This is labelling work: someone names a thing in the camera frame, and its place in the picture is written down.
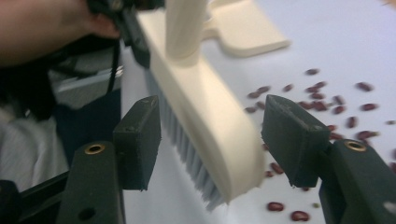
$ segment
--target kidney bean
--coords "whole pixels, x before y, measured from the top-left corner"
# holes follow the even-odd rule
[[[256,92],[256,91],[251,92],[251,93],[249,93],[249,94],[247,95],[247,97],[250,98],[250,99],[259,98],[259,96],[260,96],[260,93],[259,93],[259,92]]]
[[[346,109],[343,105],[339,105],[337,106],[332,112],[334,114],[341,114],[342,112],[344,112]]]
[[[346,126],[348,128],[355,128],[357,123],[358,123],[358,118],[356,118],[356,117],[349,117],[346,120]]]
[[[325,111],[327,110],[327,106],[323,101],[314,101],[312,102],[312,106],[317,111]]]
[[[330,133],[330,140],[340,140],[344,139],[344,136],[340,133]]]
[[[379,135],[379,133],[377,133],[377,132],[361,131],[356,134],[356,138],[358,138],[359,140],[364,140],[364,139],[371,138],[371,137],[378,136],[378,135]]]
[[[306,109],[306,110],[312,109],[312,107],[313,107],[312,104],[309,104],[308,102],[305,102],[305,101],[299,102],[298,105],[299,105],[300,107]]]
[[[346,102],[342,96],[336,95],[332,98],[338,105],[344,105]]]
[[[254,106],[246,107],[245,111],[247,111],[249,114],[256,112],[257,108]]]
[[[378,108],[378,105],[376,104],[365,104],[361,106],[362,111],[369,111],[369,110],[374,110]]]
[[[396,162],[391,162],[389,164],[389,168],[394,174],[396,174]]]
[[[321,82],[318,82],[317,84],[315,84],[314,87],[316,87],[316,88],[322,88],[322,87],[324,87],[324,86],[326,86],[326,85],[327,85],[327,82],[321,81]]]
[[[303,211],[294,211],[291,213],[290,218],[293,221],[308,221],[310,216]]]
[[[272,173],[271,171],[265,171],[265,177],[273,177],[274,173]]]
[[[315,92],[319,92],[319,88],[317,88],[317,87],[308,87],[308,88],[305,89],[305,91],[306,91],[306,92],[313,92],[313,93],[315,93]]]
[[[263,143],[262,144],[262,149],[264,149],[265,151],[268,151],[270,148],[268,147],[267,144]]]
[[[282,175],[284,173],[284,171],[282,170],[282,168],[279,166],[279,164],[275,163],[275,162],[271,162],[270,163],[271,168],[274,170],[275,173]]]
[[[305,73],[307,75],[310,75],[310,76],[316,75],[317,73],[319,73],[319,69],[318,68],[311,68],[311,69],[306,70]]]
[[[334,132],[337,129],[337,126],[331,124],[331,125],[327,125],[327,128],[330,130],[330,132]]]
[[[373,90],[373,86],[366,82],[358,82],[358,83],[356,83],[356,87],[358,87],[358,89],[361,89],[363,91],[372,91]]]
[[[284,208],[285,208],[285,205],[283,205],[283,203],[271,202],[271,203],[267,204],[267,209],[268,209],[268,211],[271,211],[271,212],[281,212],[281,211],[283,211]]]
[[[258,108],[264,110],[264,109],[265,109],[265,102],[259,101],[259,102],[256,103],[256,106],[257,106]]]
[[[324,99],[324,95],[318,92],[314,92],[311,94],[311,98],[316,100],[322,100]]]
[[[271,90],[270,86],[263,86],[263,87],[258,88],[257,92],[259,94],[262,94],[262,93],[268,92],[269,90]]]
[[[283,88],[283,91],[291,91],[293,89],[293,84],[289,84]]]

